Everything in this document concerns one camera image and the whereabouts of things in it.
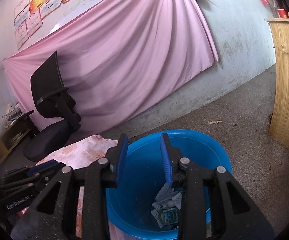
office chair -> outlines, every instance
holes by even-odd
[[[76,101],[68,94],[69,88],[62,82],[57,51],[32,74],[30,84],[38,113],[44,118],[63,118],[36,134],[24,147],[24,156],[38,162],[66,144],[70,135],[81,127],[81,117],[74,112]]]

silver bolt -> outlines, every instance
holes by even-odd
[[[99,160],[98,160],[98,163],[99,164],[106,164],[108,162],[108,159],[107,158],[100,158]]]
[[[180,159],[180,162],[181,162],[182,164],[187,165],[187,164],[189,164],[190,159],[187,158],[187,157],[182,157],[182,158]]]
[[[224,166],[218,166],[218,167],[217,167],[217,172],[219,172],[219,173],[225,173],[225,172],[226,172],[226,169],[225,169]]]
[[[71,167],[70,166],[65,166],[61,169],[62,173],[68,173],[71,171]]]

chair seat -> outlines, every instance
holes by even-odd
[[[24,156],[32,162],[42,160],[66,144],[71,130],[72,127],[66,120],[47,126],[24,147]]]

blue plastic bucket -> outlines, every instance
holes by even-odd
[[[150,214],[154,198],[165,184],[160,136],[168,133],[172,146],[183,156],[209,169],[222,165],[231,173],[231,164],[222,146],[210,136],[192,130],[169,130],[143,137],[129,145],[122,181],[107,189],[108,219],[128,235],[148,240],[176,239],[178,230],[159,228]],[[206,200],[206,221],[211,220]]]

chair backrest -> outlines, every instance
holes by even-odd
[[[45,100],[41,103],[37,101],[46,94],[64,87],[59,71],[57,51],[55,51],[45,62],[32,74],[30,78],[32,98],[39,114],[44,118],[62,117],[61,111],[56,107],[56,102]],[[60,96],[66,102],[69,109],[73,109],[76,101],[68,94],[62,92]]]

